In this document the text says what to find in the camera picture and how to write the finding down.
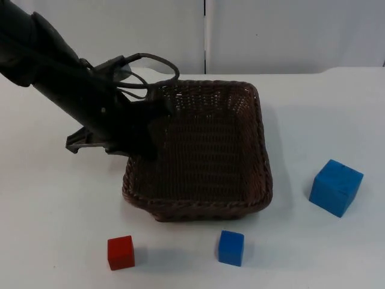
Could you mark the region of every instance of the white backdrop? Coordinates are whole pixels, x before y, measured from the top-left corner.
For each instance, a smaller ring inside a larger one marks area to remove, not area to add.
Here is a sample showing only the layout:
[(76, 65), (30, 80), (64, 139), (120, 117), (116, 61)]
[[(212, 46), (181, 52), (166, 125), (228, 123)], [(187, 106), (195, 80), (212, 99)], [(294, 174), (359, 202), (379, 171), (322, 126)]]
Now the white backdrop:
[[(93, 64), (151, 52), (182, 73), (312, 73), (382, 66), (383, 0), (13, 0)], [(161, 65), (137, 66), (168, 72)]]
[(208, 73), (382, 66), (383, 0), (207, 0)]
[[(148, 52), (182, 73), (204, 72), (203, 0), (12, 0), (39, 12), (80, 57), (92, 64)], [(170, 72), (158, 63), (137, 63)]]

